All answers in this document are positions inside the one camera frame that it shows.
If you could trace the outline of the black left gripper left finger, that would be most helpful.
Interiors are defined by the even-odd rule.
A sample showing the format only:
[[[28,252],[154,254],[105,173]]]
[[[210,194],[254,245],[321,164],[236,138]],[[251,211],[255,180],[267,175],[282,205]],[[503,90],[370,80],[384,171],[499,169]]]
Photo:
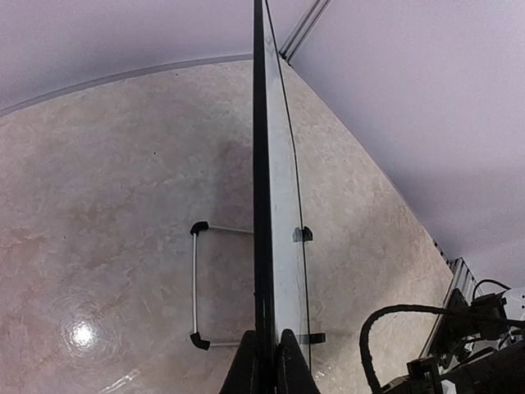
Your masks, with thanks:
[[[254,394],[258,392],[257,335],[248,330],[242,336],[232,360],[221,394]]]

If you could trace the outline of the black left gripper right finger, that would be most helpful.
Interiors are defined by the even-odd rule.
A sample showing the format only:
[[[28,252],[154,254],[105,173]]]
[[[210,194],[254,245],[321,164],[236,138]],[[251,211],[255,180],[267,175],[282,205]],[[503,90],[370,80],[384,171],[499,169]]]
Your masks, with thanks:
[[[276,352],[276,392],[278,394],[318,393],[296,336],[288,328],[282,332]]]

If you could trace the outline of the white whiteboard black frame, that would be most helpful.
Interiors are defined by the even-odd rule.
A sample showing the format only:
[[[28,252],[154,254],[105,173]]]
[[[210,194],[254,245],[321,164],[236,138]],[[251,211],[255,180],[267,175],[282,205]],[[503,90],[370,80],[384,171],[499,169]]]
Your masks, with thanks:
[[[266,364],[291,330],[311,360],[299,174],[276,30],[267,1],[253,19],[253,235],[258,346]]]

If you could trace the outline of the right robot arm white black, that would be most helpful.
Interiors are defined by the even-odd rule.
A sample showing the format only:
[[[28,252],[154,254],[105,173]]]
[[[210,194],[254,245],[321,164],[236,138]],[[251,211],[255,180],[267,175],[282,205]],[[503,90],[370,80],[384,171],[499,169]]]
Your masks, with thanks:
[[[524,328],[445,316],[408,370],[409,393],[523,393]]]

